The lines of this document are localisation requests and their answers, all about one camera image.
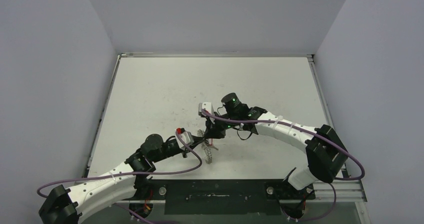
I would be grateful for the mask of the metal key organizer disc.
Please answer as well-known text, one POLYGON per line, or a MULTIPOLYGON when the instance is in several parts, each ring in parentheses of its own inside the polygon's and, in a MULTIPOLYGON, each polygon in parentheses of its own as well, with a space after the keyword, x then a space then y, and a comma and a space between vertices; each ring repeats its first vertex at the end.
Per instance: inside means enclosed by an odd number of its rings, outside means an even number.
POLYGON ((202 143, 201 148, 204 150, 205 152, 205 161, 207 164, 211 164, 212 163, 212 149, 208 147, 209 144, 213 144, 213 139, 208 139, 206 142, 202 143))

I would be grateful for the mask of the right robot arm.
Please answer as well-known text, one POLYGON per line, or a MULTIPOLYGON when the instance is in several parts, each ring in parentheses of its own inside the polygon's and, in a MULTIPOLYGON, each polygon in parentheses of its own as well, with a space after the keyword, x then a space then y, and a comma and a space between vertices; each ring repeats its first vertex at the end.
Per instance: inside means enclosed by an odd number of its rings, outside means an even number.
POLYGON ((283 183, 283 193, 288 198, 296 198, 314 182, 332 183, 348 159, 345 146, 329 125, 310 127, 290 122, 264 108, 249 107, 235 93, 225 95, 221 103, 226 111, 223 115, 214 110, 211 102, 198 105, 199 116, 206 119, 207 139, 222 139, 228 129, 239 127, 282 141, 306 155, 306 165, 296 167, 283 183))

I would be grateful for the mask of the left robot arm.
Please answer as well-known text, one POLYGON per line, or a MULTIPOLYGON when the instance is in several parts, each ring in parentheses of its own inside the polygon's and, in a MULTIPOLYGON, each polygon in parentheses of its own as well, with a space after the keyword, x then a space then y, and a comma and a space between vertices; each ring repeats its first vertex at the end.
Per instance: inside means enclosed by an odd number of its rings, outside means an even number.
POLYGON ((155 163, 181 154, 186 156, 204 137, 190 132, 176 133, 167 140, 149 135, 139 149, 112 170, 77 185, 53 188, 39 210, 43 223, 82 223, 96 212, 124 199, 143 199, 149 193, 148 176, 156 173, 155 163))

